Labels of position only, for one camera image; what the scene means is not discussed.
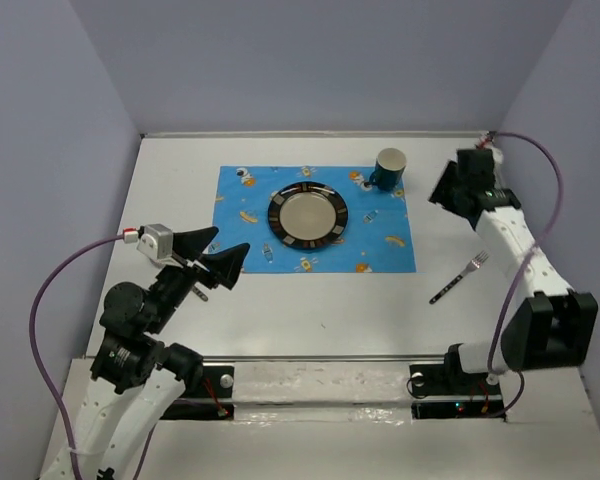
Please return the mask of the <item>dark green mug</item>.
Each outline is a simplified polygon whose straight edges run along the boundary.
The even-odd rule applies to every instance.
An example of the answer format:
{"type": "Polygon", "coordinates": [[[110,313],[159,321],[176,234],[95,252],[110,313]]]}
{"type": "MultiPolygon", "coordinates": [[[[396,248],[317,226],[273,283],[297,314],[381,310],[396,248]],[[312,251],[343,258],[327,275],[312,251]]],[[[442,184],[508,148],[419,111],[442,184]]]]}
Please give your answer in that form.
{"type": "Polygon", "coordinates": [[[406,165],[406,155],[401,150],[385,148],[378,153],[367,184],[384,192],[393,191],[399,184],[406,165]]]}

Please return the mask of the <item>metal fork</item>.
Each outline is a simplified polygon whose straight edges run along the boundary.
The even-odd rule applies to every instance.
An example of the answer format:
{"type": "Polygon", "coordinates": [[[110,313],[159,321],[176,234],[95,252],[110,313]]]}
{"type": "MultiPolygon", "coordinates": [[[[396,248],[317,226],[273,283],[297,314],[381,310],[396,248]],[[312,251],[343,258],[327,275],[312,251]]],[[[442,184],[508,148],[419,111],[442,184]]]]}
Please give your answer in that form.
{"type": "Polygon", "coordinates": [[[459,274],[457,274],[452,280],[450,280],[439,292],[437,292],[429,300],[429,304],[436,304],[441,298],[443,298],[447,293],[449,293],[469,274],[479,270],[482,267],[482,265],[488,260],[488,258],[489,254],[486,251],[482,251],[478,255],[473,257],[459,274]]]}

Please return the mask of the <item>blue space-print cloth napkin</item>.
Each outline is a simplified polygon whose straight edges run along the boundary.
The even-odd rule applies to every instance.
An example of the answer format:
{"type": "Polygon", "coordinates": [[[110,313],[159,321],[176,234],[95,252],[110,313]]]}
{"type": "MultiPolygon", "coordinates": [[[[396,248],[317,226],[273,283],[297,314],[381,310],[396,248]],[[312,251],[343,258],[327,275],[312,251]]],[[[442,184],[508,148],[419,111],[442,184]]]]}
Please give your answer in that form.
{"type": "Polygon", "coordinates": [[[207,251],[248,243],[247,273],[414,273],[416,261],[404,188],[390,193],[364,185],[366,166],[223,166],[213,224],[219,233],[207,251]],[[267,210],[282,188],[302,180],[325,184],[348,208],[344,233],[324,249],[303,251],[271,232],[267,210]]]}

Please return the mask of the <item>black rimmed dinner plate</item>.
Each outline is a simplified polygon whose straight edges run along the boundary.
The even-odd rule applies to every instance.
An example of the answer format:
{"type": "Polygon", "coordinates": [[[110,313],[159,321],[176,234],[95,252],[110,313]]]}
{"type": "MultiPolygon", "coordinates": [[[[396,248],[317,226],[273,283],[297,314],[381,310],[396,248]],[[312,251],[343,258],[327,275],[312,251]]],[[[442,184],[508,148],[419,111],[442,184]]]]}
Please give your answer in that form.
{"type": "Polygon", "coordinates": [[[278,191],[270,200],[267,223],[276,239],[295,250],[322,250],[340,239],[349,209],[332,187],[301,181],[278,191]]]}

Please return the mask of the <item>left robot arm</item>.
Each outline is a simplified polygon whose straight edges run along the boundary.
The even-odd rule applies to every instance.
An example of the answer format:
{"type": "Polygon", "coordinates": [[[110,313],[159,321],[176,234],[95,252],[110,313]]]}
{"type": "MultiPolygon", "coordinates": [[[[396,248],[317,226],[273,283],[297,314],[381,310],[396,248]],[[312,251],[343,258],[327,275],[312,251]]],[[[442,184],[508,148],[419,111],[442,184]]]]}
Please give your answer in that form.
{"type": "Polygon", "coordinates": [[[203,383],[203,356],[181,344],[165,345],[156,336],[197,285],[208,289],[236,285],[250,246],[241,243],[209,254],[206,249],[218,232],[214,226],[186,232],[162,224],[126,228],[73,253],[45,279],[31,306],[29,341],[36,367],[58,407],[66,442],[42,478],[122,478],[133,455],[146,452],[165,411],[203,383]],[[121,282],[106,293],[99,320],[104,337],[90,367],[85,397],[71,418],[40,356],[38,308],[64,268],[117,241],[135,245],[161,269],[147,288],[121,282]]]}

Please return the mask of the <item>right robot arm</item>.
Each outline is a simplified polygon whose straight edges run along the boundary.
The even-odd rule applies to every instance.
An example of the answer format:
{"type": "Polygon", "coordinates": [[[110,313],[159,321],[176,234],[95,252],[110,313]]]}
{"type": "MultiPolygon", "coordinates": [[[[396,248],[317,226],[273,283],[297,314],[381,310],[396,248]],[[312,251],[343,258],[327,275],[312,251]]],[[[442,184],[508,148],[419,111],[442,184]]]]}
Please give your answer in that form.
{"type": "Polygon", "coordinates": [[[598,303],[576,291],[537,246],[520,201],[496,181],[492,150],[458,150],[429,200],[469,222],[510,284],[500,331],[490,341],[450,346],[442,384],[462,392],[477,374],[582,365],[598,303]]]}

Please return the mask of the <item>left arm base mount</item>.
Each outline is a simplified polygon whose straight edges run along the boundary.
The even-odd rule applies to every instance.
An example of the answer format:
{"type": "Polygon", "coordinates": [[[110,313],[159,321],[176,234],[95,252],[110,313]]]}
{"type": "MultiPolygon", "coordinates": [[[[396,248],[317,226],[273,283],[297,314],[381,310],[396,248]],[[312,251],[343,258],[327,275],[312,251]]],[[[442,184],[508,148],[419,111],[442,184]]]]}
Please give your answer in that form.
{"type": "Polygon", "coordinates": [[[229,421],[234,418],[235,405],[232,399],[235,369],[230,364],[204,366],[202,379],[188,387],[167,408],[162,420],[229,421]]]}

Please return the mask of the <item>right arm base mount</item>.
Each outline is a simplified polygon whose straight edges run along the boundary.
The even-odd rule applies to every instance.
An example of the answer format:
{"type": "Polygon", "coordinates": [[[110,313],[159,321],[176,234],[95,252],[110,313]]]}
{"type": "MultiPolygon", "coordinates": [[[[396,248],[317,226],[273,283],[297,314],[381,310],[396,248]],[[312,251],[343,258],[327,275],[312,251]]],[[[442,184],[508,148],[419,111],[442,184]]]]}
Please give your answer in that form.
{"type": "Polygon", "coordinates": [[[411,365],[409,373],[406,390],[414,420],[506,418],[497,378],[464,372],[452,377],[443,364],[411,365]]]}

